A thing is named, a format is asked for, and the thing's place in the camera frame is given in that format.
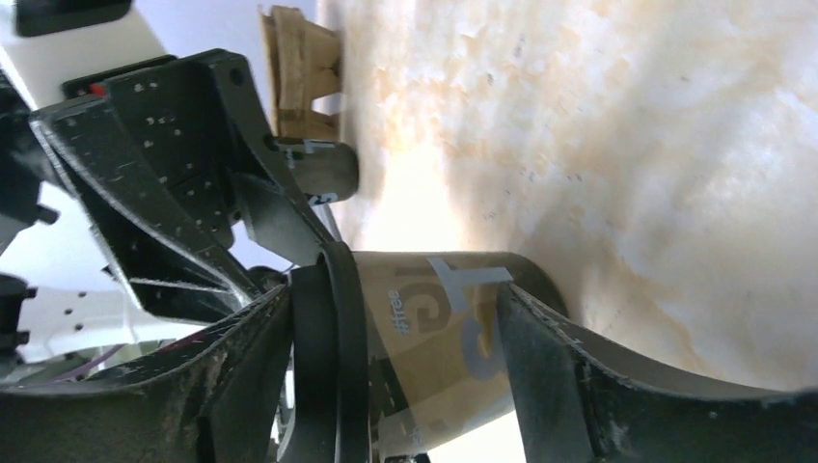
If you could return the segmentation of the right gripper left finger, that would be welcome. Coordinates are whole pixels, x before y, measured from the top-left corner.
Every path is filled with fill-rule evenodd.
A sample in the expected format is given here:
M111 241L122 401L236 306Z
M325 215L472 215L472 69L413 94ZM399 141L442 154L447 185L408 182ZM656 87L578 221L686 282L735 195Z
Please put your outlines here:
M1 393L5 462L262 462L291 344L289 292L80 382Z

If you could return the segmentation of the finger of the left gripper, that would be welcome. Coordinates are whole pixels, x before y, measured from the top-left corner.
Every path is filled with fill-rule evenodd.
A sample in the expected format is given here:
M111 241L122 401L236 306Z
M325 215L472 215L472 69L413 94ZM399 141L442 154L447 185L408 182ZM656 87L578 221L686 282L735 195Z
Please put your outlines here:
M44 107L30 125L139 308L209 323L261 296L249 273L161 184L109 102L83 96Z
M151 169L218 243L242 220L259 246L313 264L332 239L263 115L247 60L213 49L108 80L108 99Z

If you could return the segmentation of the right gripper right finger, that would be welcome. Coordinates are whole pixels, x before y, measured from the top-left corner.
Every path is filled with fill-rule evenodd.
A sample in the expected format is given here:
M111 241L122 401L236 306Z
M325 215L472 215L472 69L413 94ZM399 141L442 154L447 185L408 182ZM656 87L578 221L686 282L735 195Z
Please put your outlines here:
M500 288L502 345L530 462L813 462L817 393L675 368Z

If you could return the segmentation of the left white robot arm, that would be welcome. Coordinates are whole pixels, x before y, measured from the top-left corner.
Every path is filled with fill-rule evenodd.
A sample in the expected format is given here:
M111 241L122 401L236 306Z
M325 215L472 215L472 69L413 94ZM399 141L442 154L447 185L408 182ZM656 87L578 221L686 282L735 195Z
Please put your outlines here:
M318 204L358 185L349 146L275 134L246 58L168 54L130 1L5 1L1 68L27 106L13 158L88 216L108 269L141 310L212 323L262 284L231 253L314 262L331 234Z

